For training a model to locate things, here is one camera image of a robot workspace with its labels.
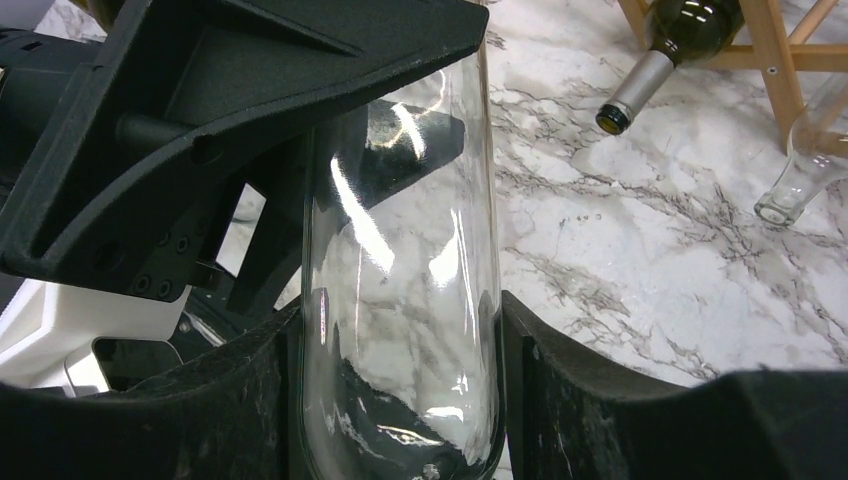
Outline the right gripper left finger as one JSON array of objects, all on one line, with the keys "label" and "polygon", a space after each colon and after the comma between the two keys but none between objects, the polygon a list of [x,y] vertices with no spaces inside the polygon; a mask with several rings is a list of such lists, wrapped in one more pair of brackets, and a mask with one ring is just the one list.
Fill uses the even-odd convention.
[{"label": "right gripper left finger", "polygon": [[291,479],[297,308],[118,393],[1,389],[5,479]]}]

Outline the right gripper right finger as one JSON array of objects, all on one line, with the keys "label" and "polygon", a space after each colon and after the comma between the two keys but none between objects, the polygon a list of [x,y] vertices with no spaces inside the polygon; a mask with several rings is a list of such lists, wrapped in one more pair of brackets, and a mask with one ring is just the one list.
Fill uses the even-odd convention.
[{"label": "right gripper right finger", "polygon": [[517,479],[843,479],[847,375],[758,369],[687,388],[618,364],[502,295]]}]

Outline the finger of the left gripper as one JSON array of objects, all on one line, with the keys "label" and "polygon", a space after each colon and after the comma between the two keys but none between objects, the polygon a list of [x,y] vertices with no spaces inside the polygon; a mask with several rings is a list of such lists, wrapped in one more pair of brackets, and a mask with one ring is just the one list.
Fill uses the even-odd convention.
[{"label": "finger of the left gripper", "polygon": [[128,1],[100,44],[1,29],[1,269],[172,302],[256,157],[474,53],[470,1]]},{"label": "finger of the left gripper", "polygon": [[257,157],[247,182],[264,197],[265,205],[235,277],[228,309],[249,317],[273,310],[301,266],[308,194],[315,192],[320,207],[331,214],[327,232],[337,233],[347,224],[332,204],[332,158],[338,159],[355,199],[370,209],[448,165],[463,151],[464,123],[459,118],[376,100]]}]

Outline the tall clear glass bottle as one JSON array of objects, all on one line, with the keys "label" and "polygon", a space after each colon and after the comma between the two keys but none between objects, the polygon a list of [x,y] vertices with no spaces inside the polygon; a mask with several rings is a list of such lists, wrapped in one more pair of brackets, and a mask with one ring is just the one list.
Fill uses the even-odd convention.
[{"label": "tall clear glass bottle", "polygon": [[318,479],[489,479],[505,427],[486,57],[314,132],[302,437]]}]

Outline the slim clear glass bottle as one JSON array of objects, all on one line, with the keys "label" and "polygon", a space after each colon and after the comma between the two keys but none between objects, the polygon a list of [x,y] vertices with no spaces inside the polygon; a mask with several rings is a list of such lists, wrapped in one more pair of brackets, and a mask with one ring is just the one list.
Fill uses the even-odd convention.
[{"label": "slim clear glass bottle", "polygon": [[787,227],[831,183],[847,177],[847,75],[832,74],[794,121],[788,161],[780,177],[754,205],[756,215]]}]

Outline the dark wine bottle with label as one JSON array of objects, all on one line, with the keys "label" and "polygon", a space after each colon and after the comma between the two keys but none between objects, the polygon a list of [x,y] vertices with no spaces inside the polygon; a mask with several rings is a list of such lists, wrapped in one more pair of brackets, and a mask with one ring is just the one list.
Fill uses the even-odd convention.
[{"label": "dark wine bottle with label", "polygon": [[647,51],[599,108],[596,124],[623,134],[677,67],[707,62],[730,45],[744,25],[737,0],[661,0],[647,10]]}]

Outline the wooden wine rack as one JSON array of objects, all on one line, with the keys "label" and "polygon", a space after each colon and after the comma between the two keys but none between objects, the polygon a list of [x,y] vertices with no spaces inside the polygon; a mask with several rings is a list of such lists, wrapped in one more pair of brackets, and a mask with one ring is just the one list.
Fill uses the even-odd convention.
[{"label": "wooden wine rack", "polygon": [[[633,32],[643,37],[641,43],[646,48],[645,52],[647,43],[643,28],[647,10],[653,2],[623,1],[620,4]],[[778,2],[739,3],[744,25],[732,43],[707,62],[681,65],[676,70],[694,66],[711,70],[759,71],[780,136],[787,140],[791,126],[803,107],[799,72],[833,73],[847,69],[846,44],[811,44],[808,41],[836,4],[833,1],[815,2],[794,30],[788,32]]]}]

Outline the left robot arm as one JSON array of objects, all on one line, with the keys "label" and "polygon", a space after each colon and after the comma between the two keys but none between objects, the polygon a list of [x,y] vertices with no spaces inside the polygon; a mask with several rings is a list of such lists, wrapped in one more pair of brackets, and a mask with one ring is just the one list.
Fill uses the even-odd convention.
[{"label": "left robot arm", "polygon": [[104,42],[1,30],[1,378],[87,390],[99,339],[162,341],[244,184],[280,196],[230,306],[258,313],[297,269],[306,169],[384,273],[370,209],[464,151],[468,126],[402,91],[475,53],[469,1],[128,1]]}]

